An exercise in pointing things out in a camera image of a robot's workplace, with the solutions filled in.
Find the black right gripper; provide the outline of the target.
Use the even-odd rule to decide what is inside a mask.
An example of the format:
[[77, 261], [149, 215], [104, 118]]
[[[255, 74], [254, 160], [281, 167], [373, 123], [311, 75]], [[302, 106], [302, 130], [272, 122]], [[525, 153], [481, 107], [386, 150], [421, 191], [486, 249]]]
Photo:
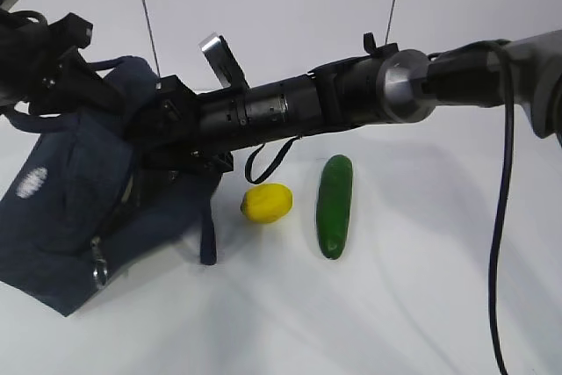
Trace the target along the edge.
[[198, 95], [177, 76], [155, 86], [155, 97], [127, 123], [124, 138], [140, 156], [143, 167], [184, 173], [228, 173], [230, 152], [213, 152], [201, 142]]

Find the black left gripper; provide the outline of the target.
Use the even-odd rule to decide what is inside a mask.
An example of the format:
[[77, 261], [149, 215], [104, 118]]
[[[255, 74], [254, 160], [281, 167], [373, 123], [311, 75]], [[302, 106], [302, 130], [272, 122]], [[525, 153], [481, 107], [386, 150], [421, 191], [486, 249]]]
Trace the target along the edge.
[[80, 106], [124, 111], [123, 95], [98, 74], [123, 60], [87, 62], [79, 53], [90, 45], [92, 29], [92, 23], [75, 13], [47, 26], [47, 41], [33, 64], [26, 95], [31, 114], [72, 112]]

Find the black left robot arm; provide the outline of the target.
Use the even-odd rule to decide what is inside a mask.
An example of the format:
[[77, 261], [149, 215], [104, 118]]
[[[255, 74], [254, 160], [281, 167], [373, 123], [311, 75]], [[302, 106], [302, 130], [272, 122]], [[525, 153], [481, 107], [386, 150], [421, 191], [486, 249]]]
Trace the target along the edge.
[[37, 11], [1, 11], [1, 113], [26, 103], [32, 115], [91, 107], [120, 114], [125, 100], [84, 60], [93, 24], [69, 13], [48, 23]]

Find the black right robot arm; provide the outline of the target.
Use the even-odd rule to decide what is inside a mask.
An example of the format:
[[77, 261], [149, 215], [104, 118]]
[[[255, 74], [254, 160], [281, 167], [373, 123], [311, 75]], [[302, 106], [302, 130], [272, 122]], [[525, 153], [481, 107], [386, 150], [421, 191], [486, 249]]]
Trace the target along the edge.
[[174, 76], [126, 126], [147, 165], [229, 170], [220, 154], [368, 125], [414, 124], [439, 106], [518, 105], [537, 137], [561, 133], [561, 34], [485, 40], [425, 54], [364, 35], [364, 55], [250, 86], [226, 40], [201, 50], [221, 88], [197, 94]]

